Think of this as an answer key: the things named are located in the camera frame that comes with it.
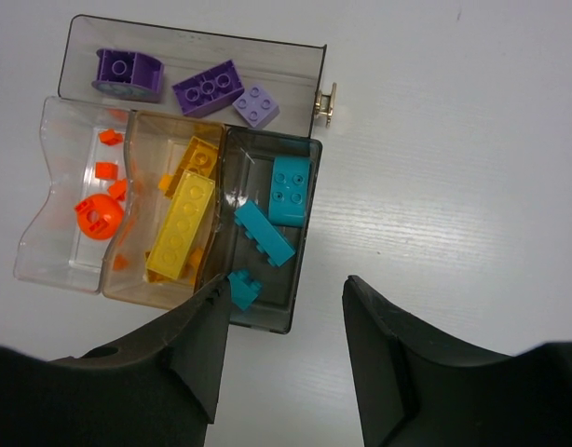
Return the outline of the long yellow lego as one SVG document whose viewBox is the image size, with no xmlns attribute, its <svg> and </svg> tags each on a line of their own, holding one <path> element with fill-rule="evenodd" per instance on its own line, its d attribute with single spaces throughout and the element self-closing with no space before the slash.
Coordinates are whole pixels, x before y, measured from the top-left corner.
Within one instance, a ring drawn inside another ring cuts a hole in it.
<svg viewBox="0 0 572 447">
<path fill-rule="evenodd" d="M 145 268 L 171 280 L 182 275 L 211 197 L 215 181 L 185 172 L 179 181 Z"/>
</svg>

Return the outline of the purple slope lego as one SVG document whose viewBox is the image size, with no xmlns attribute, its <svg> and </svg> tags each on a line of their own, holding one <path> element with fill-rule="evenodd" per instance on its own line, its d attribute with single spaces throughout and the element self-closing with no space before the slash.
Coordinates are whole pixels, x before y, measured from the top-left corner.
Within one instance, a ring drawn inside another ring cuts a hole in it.
<svg viewBox="0 0 572 447">
<path fill-rule="evenodd" d="M 184 116 L 201 118 L 232 104 L 244 85 L 235 63 L 228 60 L 172 86 Z"/>
</svg>

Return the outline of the small orange lego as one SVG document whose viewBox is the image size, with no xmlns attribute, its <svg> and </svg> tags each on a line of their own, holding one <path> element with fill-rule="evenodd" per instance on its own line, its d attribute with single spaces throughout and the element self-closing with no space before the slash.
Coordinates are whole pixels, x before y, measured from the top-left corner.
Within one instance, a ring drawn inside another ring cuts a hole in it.
<svg viewBox="0 0 572 447">
<path fill-rule="evenodd" d="M 114 129 L 107 129 L 99 133 L 99 140 L 102 144 L 114 146 L 121 144 L 124 141 L 124 136 Z"/>
<path fill-rule="evenodd" d="M 118 254 L 115 256 L 115 259 L 113 261 L 114 271 L 122 271 L 126 269 L 128 266 L 129 266 L 129 261 L 124 255 Z"/>
</svg>

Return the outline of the orange 1x2 lego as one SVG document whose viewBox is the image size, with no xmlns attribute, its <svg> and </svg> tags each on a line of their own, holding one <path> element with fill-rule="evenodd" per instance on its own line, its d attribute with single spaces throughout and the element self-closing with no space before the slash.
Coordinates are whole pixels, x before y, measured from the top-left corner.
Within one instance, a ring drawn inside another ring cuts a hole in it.
<svg viewBox="0 0 572 447">
<path fill-rule="evenodd" d="M 118 166 L 113 162 L 98 161 L 95 163 L 94 176 L 99 180 L 115 181 L 118 175 Z"/>
</svg>

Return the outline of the teal 2x4 lego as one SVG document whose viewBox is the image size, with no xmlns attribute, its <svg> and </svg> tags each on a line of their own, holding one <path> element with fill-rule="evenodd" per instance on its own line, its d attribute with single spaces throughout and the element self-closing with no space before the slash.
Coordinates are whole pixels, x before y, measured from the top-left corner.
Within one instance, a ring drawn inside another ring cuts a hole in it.
<svg viewBox="0 0 572 447">
<path fill-rule="evenodd" d="M 274 267 L 281 267 L 295 255 L 290 241 L 268 220 L 251 200 L 234 211 L 235 223 L 245 229 L 245 236 L 256 243 L 256 249 L 267 256 Z"/>
</svg>

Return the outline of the small yellow lego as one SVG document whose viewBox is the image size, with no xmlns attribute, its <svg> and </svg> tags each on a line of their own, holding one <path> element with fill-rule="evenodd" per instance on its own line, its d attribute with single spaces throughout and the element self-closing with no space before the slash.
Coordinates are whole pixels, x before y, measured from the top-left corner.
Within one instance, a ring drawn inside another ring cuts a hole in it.
<svg viewBox="0 0 572 447">
<path fill-rule="evenodd" d="M 159 180 L 157 188 L 163 193 L 166 193 L 167 190 L 169 189 L 172 178 L 173 176 L 170 174 L 163 174 Z"/>
</svg>

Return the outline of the lilac small lego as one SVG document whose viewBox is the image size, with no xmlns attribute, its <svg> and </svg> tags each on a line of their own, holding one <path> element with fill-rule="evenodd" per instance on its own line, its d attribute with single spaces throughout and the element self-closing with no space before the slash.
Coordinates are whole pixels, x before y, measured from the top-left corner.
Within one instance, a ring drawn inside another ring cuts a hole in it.
<svg viewBox="0 0 572 447">
<path fill-rule="evenodd" d="M 263 129 L 280 112 L 278 103 L 260 84 L 246 89 L 233 107 L 252 129 Z"/>
</svg>

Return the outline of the teal round lego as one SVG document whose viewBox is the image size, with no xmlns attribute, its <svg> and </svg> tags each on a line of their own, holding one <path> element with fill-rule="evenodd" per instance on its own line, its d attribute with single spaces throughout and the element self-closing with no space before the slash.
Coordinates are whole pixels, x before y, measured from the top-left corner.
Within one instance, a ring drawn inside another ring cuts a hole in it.
<svg viewBox="0 0 572 447">
<path fill-rule="evenodd" d="M 268 220 L 272 224 L 299 228 L 304 225 L 309 172 L 308 157 L 274 159 L 268 201 Z"/>
</svg>

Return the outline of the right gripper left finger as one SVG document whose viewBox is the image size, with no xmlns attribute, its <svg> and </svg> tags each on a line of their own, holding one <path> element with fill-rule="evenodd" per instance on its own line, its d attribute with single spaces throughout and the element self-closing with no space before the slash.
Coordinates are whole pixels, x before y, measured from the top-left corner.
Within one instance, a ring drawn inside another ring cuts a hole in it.
<svg viewBox="0 0 572 447">
<path fill-rule="evenodd" d="M 92 373 L 126 370 L 143 378 L 140 368 L 157 369 L 178 382 L 202 411 L 215 420 L 231 310 L 227 276 L 218 275 L 184 303 L 85 355 L 53 361 Z"/>
</svg>

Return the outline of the purple printed lego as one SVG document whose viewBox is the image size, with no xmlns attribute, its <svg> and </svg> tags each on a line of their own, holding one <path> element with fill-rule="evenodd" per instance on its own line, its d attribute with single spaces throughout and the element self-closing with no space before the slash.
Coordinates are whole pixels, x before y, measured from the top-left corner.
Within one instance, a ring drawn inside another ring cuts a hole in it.
<svg viewBox="0 0 572 447">
<path fill-rule="evenodd" d="M 159 102 L 165 65 L 138 51 L 107 47 L 96 51 L 97 74 L 91 85 L 100 93 L 123 101 Z"/>
</svg>

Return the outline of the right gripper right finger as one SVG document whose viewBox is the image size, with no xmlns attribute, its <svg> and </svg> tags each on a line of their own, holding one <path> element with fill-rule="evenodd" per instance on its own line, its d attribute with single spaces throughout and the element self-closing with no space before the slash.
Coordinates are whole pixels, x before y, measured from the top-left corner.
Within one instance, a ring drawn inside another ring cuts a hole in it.
<svg viewBox="0 0 572 447">
<path fill-rule="evenodd" d="M 483 405 L 469 393 L 508 356 L 436 328 L 358 276 L 346 280 L 342 306 L 364 444 L 475 443 Z"/>
</svg>

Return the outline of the teal square lego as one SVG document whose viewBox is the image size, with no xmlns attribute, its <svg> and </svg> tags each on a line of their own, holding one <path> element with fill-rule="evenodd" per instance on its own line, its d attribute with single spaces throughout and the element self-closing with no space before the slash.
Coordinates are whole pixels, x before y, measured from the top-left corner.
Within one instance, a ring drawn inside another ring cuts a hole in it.
<svg viewBox="0 0 572 447">
<path fill-rule="evenodd" d="M 233 271 L 228 275 L 232 303 L 241 311 L 247 310 L 258 298 L 263 284 L 254 279 L 247 269 Z"/>
</svg>

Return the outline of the orange lego cluster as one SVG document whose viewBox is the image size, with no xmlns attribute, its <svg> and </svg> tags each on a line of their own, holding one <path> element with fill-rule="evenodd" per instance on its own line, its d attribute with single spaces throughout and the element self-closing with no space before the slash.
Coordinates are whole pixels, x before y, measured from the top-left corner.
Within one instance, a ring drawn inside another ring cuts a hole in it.
<svg viewBox="0 0 572 447">
<path fill-rule="evenodd" d="M 124 210 L 111 196 L 94 194 L 75 205 L 75 216 L 77 225 L 85 236 L 106 240 L 115 235 Z"/>
</svg>

